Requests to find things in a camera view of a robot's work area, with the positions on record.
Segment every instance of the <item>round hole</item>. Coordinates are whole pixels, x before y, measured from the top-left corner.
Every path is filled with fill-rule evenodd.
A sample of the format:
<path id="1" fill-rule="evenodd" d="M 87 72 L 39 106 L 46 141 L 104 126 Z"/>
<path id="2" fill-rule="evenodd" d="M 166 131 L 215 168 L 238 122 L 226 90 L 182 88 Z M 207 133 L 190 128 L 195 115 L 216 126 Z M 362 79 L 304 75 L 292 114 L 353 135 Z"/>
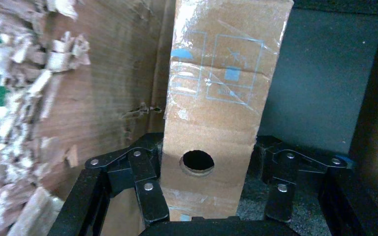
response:
<path id="1" fill-rule="evenodd" d="M 212 173 L 215 167 L 212 157 L 204 151 L 188 151 L 180 159 L 180 168 L 187 175 L 203 178 Z"/>

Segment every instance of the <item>clear packing tape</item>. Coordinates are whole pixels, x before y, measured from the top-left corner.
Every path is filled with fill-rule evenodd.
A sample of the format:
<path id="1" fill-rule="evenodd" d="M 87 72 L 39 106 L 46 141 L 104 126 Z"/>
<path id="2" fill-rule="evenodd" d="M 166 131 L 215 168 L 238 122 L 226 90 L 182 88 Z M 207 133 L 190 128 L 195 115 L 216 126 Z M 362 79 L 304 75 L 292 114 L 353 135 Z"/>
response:
<path id="1" fill-rule="evenodd" d="M 170 106 L 190 119 L 198 103 L 240 104 L 261 114 L 293 2 L 178 0 L 170 63 Z M 196 102 L 188 106 L 180 97 Z"/>

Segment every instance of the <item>shredded cardboard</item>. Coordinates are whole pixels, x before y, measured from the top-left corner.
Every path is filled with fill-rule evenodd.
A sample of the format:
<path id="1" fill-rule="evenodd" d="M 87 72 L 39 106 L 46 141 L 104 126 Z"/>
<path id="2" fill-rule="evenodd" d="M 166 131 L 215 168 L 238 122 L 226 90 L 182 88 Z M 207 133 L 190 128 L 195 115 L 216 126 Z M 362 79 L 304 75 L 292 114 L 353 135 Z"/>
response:
<path id="1" fill-rule="evenodd" d="M 0 0 L 0 86 L 9 91 L 0 121 L 0 235 L 46 235 L 63 205 L 40 187 L 40 180 L 63 162 L 65 150 L 57 137 L 41 140 L 32 131 L 37 119 L 49 116 L 62 77 L 58 73 L 90 64 L 83 35 L 67 32 L 53 48 L 42 43 L 48 11 L 76 19 L 75 4 Z"/>

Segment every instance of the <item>blue marker drawing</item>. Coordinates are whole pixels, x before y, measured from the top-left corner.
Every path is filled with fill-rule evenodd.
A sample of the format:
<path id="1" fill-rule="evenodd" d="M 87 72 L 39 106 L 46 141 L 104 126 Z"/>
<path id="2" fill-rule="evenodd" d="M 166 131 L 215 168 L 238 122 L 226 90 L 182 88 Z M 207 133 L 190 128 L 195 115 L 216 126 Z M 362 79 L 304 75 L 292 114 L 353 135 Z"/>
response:
<path id="1" fill-rule="evenodd" d="M 241 46 L 242 43 L 253 43 L 256 45 L 252 47 L 251 51 L 246 51 L 246 49 L 242 47 L 238 48 L 238 46 L 219 49 L 220 45 L 225 45 L 225 42 L 228 40 L 240 40 L 239 45 Z M 260 64 L 263 45 L 263 40 L 217 34 L 215 37 L 214 53 L 212 57 L 212 66 L 209 74 L 209 79 L 213 85 L 219 84 L 225 86 L 235 86 L 237 88 L 243 88 L 243 91 L 238 91 L 238 89 L 233 91 L 231 89 L 223 88 L 216 90 L 211 89 L 210 86 L 208 86 L 206 98 L 243 105 L 249 104 L 250 98 L 252 96 L 254 82 L 256 81 L 256 74 Z M 220 75 L 222 76 L 221 80 L 215 75 L 214 77 L 217 79 L 213 78 L 214 65 L 216 63 L 216 60 L 220 58 L 223 58 L 223 61 L 220 61 L 219 67 L 223 68 L 225 71 L 225 74 Z M 246 75 L 242 77 L 241 71 L 253 72 L 253 76 Z"/>
<path id="2" fill-rule="evenodd" d="M 222 66 L 226 68 L 224 79 L 237 82 L 240 79 L 241 69 L 247 69 L 249 66 L 247 63 L 247 58 L 245 56 L 242 56 L 240 52 L 232 51 L 231 48 L 227 49 L 230 55 L 225 58 L 224 63 L 222 64 Z"/>
<path id="3" fill-rule="evenodd" d="M 240 78 L 240 68 L 236 66 L 227 66 L 224 78 L 226 80 L 238 81 Z"/>
<path id="4" fill-rule="evenodd" d="M 172 57 L 177 57 L 179 58 L 179 66 L 177 67 L 176 71 L 181 71 L 182 70 L 182 59 L 189 59 L 193 60 L 193 55 L 190 53 L 188 50 L 184 48 L 178 48 L 172 51 L 171 53 Z"/>
<path id="5" fill-rule="evenodd" d="M 172 57 L 177 57 L 180 59 L 190 59 L 193 60 L 192 53 L 190 53 L 188 50 L 184 48 L 178 48 L 172 51 L 171 53 Z"/>

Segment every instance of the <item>black metal linkage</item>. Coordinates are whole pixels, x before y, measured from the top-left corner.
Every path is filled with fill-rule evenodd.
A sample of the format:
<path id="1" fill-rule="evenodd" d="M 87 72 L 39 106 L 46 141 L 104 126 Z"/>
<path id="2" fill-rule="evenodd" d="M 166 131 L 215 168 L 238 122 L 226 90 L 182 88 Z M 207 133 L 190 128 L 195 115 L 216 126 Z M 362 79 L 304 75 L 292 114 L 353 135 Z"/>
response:
<path id="1" fill-rule="evenodd" d="M 101 169 L 82 170 L 48 236 L 99 235 L 110 186 Z"/>

